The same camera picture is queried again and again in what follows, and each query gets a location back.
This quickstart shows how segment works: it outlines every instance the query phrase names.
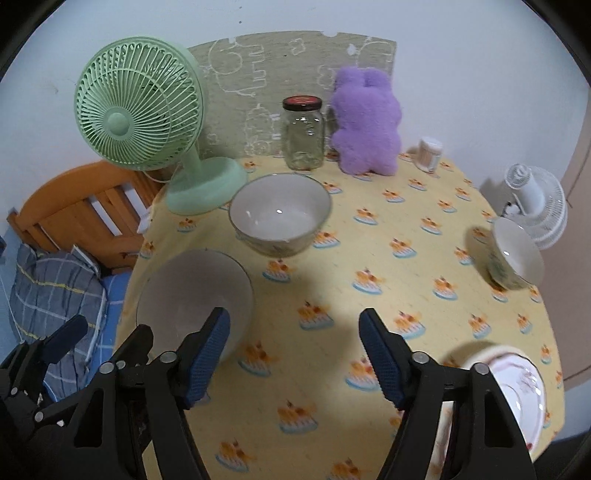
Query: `blue rubber pad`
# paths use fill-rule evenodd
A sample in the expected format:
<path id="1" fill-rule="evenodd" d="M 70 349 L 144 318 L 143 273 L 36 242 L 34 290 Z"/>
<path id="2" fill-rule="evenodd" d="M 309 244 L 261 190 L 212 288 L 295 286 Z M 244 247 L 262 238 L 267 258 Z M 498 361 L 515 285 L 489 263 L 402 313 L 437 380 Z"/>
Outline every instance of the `blue rubber pad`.
<path id="1" fill-rule="evenodd" d="M 373 321 L 365 312 L 359 316 L 359 337 L 378 377 L 379 386 L 382 388 L 384 397 L 394 403 L 395 406 L 401 405 L 404 400 L 404 393 L 402 391 L 400 369 L 392 355 L 390 355 L 388 347 Z"/>
<path id="2" fill-rule="evenodd" d="M 185 402 L 189 407 L 192 407 L 197 400 L 201 400 L 205 395 L 229 335 L 230 315 L 226 310 L 223 310 L 205 341 L 205 345 L 191 364 L 189 387 L 185 396 Z"/>

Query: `orange wooden headboard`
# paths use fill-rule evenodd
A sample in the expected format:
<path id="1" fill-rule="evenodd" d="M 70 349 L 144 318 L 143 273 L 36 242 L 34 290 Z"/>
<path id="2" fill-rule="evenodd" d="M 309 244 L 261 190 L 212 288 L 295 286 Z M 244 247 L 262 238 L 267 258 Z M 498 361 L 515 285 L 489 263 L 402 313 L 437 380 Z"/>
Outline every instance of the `orange wooden headboard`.
<path id="1" fill-rule="evenodd" d="M 100 161 L 51 179 L 8 222 L 34 248 L 70 251 L 76 244 L 108 268 L 133 267 L 144 237 L 136 233 L 139 216 L 122 188 L 128 183 L 146 208 L 161 187 L 142 172 Z M 96 213 L 88 200 L 93 195 L 121 235 L 114 235 Z"/>

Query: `white fan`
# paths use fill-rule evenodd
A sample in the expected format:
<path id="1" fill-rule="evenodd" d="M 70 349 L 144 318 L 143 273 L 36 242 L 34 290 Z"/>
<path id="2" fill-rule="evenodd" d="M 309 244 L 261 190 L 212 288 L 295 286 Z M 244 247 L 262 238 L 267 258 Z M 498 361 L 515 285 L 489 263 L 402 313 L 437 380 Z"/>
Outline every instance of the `white fan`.
<path id="1" fill-rule="evenodd" d="M 510 166 L 505 182 L 515 203 L 503 216 L 521 225 L 540 250 L 554 245 L 564 233 L 568 218 L 564 190 L 549 171 L 521 163 Z"/>

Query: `metal screw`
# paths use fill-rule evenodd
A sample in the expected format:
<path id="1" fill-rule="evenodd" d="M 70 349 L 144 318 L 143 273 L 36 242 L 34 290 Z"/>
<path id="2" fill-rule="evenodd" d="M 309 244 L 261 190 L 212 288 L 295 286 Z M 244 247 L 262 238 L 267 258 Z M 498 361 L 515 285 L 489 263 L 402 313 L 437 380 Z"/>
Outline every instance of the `metal screw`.
<path id="1" fill-rule="evenodd" d="M 418 364 L 426 364 L 429 361 L 429 356 L 425 352 L 414 352 L 413 360 Z"/>
<path id="2" fill-rule="evenodd" d="M 177 354 L 174 352 L 164 352 L 160 355 L 160 361 L 164 364 L 171 364 L 177 359 Z"/>
<path id="3" fill-rule="evenodd" d="M 481 375 L 486 375 L 488 372 L 491 371 L 488 368 L 487 364 L 474 364 L 474 370 L 476 370 L 476 373 L 479 373 Z"/>
<path id="4" fill-rule="evenodd" d="M 99 372 L 102 374 L 110 374 L 115 369 L 111 362 L 105 362 L 99 367 Z"/>

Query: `table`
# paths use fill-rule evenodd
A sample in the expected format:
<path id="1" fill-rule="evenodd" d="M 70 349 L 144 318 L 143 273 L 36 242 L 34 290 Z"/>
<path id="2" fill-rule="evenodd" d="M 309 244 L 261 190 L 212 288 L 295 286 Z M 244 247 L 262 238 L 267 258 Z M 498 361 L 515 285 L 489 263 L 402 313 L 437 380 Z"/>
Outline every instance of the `table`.
<path id="1" fill-rule="evenodd" d="M 522 349 L 547 392 L 533 458 L 562 428 L 560 359 L 540 294 L 499 291 L 486 272 L 491 207 L 451 161 L 429 175 L 408 160 L 401 156 L 394 177 L 346 176 L 329 161 L 312 172 L 332 194 L 333 212 L 313 247 L 284 260 L 241 242 L 226 207 L 185 219 L 156 199 L 118 344 L 135 327 L 147 278 L 185 249 L 231 255 L 255 292 L 244 346 L 218 366 L 209 397 L 187 412 L 213 479 L 237 478 L 236 471 L 257 480 L 377 476 L 400 416 L 364 357 L 357 322 L 366 307 L 411 349 L 450 365 L 492 343 Z M 244 165 L 251 179 L 288 171 L 280 158 Z M 439 474 L 437 463 L 429 477 Z"/>

